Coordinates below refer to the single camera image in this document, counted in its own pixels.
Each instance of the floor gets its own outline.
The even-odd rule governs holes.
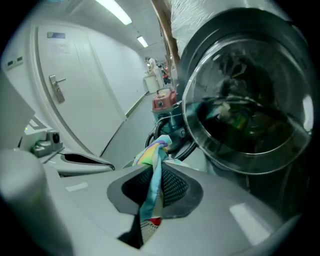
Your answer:
[[[151,112],[154,96],[154,94],[149,94],[144,97],[139,106],[121,125],[102,154],[102,158],[113,163],[116,170],[122,169],[145,148],[147,136],[155,125],[155,119]],[[184,162],[193,169],[215,174],[211,163],[199,148]]]

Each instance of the person in white clothing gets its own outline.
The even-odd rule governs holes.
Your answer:
[[[155,74],[155,78],[159,84],[159,88],[164,87],[164,77],[160,68],[158,68],[156,60],[154,58],[145,57],[145,62],[150,65],[149,69]]]

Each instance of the fluorescent light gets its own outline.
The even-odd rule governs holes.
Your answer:
[[[146,40],[142,37],[142,36],[139,36],[138,38],[138,41],[140,42],[140,44],[142,44],[142,46],[144,48],[148,47],[149,45],[147,44]]]
[[[104,8],[108,9],[114,16],[116,16],[124,25],[132,23],[128,14],[120,7],[115,0],[96,0]]]

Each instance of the door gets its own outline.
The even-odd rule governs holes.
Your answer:
[[[100,156],[124,114],[99,72],[87,32],[71,26],[41,25],[37,35],[39,66],[56,110],[73,135]],[[53,89],[53,78],[59,91]]]

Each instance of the washing machine drum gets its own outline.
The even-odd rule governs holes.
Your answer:
[[[223,13],[194,35],[181,67],[186,126],[220,167],[270,173],[308,145],[315,73],[307,44],[286,21],[257,9]]]

